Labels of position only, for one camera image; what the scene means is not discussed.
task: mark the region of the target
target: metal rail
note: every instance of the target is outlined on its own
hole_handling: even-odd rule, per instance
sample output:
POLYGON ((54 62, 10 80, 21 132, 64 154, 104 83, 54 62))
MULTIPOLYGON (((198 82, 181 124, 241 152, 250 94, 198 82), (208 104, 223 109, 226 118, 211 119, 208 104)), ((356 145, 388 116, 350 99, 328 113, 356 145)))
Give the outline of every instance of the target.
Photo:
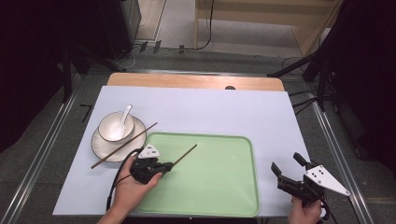
POLYGON ((61 108, 59 109, 59 112, 55 120, 52 122, 49 131, 47 132, 47 135, 40 146, 40 149, 35 154, 32 164, 30 165, 22 182, 17 187, 14 197, 9 204, 3 219, 1 220, 1 224, 16 223, 21 210, 24 207, 30 193, 32 192, 38 176, 40 175, 44 163, 46 162, 47 157, 52 150, 52 146, 56 140, 56 137, 64 125, 64 121, 76 99, 76 94, 81 84, 82 77, 80 75, 76 75, 73 80, 73 85, 75 88, 72 91, 70 98, 64 104, 62 104, 61 108))
POLYGON ((344 184, 346 188, 350 191, 350 201, 355 209, 356 215, 360 224, 372 224, 374 223, 373 218, 370 214, 370 211, 366 205, 363 195, 361 194, 361 190, 353 177, 352 172, 349 169, 346 158, 338 144, 337 138, 335 137, 334 132, 332 131, 332 126, 330 125, 329 120, 327 119, 326 112, 322 112, 316 102, 313 103, 315 114, 317 115, 319 124, 322 128, 322 131, 326 137, 326 140, 329 144, 330 150, 332 152, 332 156, 334 157, 335 164, 338 167, 338 171, 340 172, 341 177, 344 180, 344 184))

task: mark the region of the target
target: white spoon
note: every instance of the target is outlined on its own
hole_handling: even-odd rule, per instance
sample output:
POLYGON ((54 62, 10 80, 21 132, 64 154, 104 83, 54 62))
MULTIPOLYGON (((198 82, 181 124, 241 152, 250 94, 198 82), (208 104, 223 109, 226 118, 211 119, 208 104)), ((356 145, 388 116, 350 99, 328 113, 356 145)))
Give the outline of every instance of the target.
POLYGON ((121 140, 121 138, 123 137, 123 134, 125 132, 126 116, 129 114, 129 111, 131 109, 132 109, 131 105, 126 106, 120 122, 116 123, 111 129, 111 140, 118 141, 121 140))

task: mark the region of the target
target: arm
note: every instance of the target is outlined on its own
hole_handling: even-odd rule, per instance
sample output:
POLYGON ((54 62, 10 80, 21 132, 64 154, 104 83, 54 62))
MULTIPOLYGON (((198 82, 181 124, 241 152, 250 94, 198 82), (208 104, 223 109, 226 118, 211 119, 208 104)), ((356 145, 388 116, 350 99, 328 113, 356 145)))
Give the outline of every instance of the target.
POLYGON ((321 202, 315 201, 303 207, 303 202, 292 196, 293 207, 289 214, 289 224, 316 224, 320 220, 321 202))
MULTIPOLYGON (((129 170, 131 169, 133 161, 134 157, 130 157, 128 161, 125 162, 122 170, 120 171, 119 180, 130 175, 129 170)), ((121 180, 121 182, 116 186, 113 204, 99 220, 98 224, 121 223, 128 214, 137 207, 146 193, 157 186, 162 175, 163 174, 161 173, 156 174, 151 178, 147 185, 135 181, 132 176, 121 180)))

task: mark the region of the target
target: green tray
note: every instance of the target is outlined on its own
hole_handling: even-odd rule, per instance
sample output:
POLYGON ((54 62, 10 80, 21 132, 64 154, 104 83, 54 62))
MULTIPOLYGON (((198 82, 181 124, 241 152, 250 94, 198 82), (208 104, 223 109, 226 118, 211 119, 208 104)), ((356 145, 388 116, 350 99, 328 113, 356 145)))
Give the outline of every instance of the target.
POLYGON ((174 162, 198 146, 163 176, 138 212, 222 217, 259 212, 253 148, 246 137, 152 133, 146 143, 160 151, 160 162, 174 162))

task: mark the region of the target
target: white plate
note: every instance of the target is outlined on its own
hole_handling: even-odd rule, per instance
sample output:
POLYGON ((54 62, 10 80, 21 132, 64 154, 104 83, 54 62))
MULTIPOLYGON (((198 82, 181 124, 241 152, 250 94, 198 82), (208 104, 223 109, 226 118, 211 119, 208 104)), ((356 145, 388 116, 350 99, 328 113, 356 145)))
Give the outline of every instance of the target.
MULTIPOLYGON (((137 136, 146 130, 145 125, 140 119, 134 117, 134 133, 132 134, 132 138, 137 136)), ((106 161, 123 161, 125 157, 131 151, 141 148, 146 142, 147 133, 142 133, 138 136, 134 141, 130 142, 128 145, 120 149, 120 151, 116 152, 114 155, 109 157, 106 161)), ((117 142, 107 142, 102 136, 99 134, 98 129, 95 130, 92 140, 92 151, 99 158, 102 159, 110 154, 112 151, 122 146, 122 143, 117 142)))

